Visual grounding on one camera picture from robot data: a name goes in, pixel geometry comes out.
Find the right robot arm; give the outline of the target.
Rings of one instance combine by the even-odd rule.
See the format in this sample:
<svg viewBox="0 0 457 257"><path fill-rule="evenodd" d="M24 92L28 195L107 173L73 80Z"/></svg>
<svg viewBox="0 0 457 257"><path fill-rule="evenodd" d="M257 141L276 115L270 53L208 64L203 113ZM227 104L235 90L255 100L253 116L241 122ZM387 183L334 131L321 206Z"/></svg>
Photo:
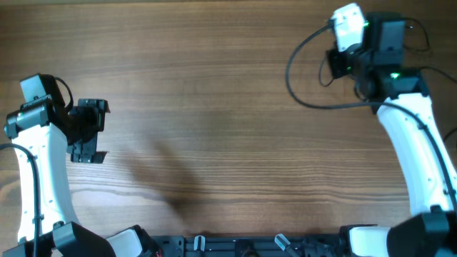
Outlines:
<svg viewBox="0 0 457 257"><path fill-rule="evenodd" d="M390 228L348 231L355 256L454 256L456 170L417 68L403 65L406 19L397 13L363 14L356 4L336 10L336 37L328 53L334 78L352 76L385 128L406 181L411 217Z"/></svg>

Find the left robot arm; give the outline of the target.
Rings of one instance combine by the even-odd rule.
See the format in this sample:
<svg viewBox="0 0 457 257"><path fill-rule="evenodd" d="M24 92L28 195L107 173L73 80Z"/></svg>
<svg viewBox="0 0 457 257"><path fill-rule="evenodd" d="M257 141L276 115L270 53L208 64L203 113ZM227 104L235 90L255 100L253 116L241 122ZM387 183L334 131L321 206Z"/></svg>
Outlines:
<svg viewBox="0 0 457 257"><path fill-rule="evenodd" d="M138 225L108 238L84 228L69 190L66 157L74 163L102 163L96 150L109 105L103 99L65 101L62 79L35 74L21 80L25 102L7 115L9 138L19 162L21 221L17 246L4 256L160 256L161 248Z"/></svg>

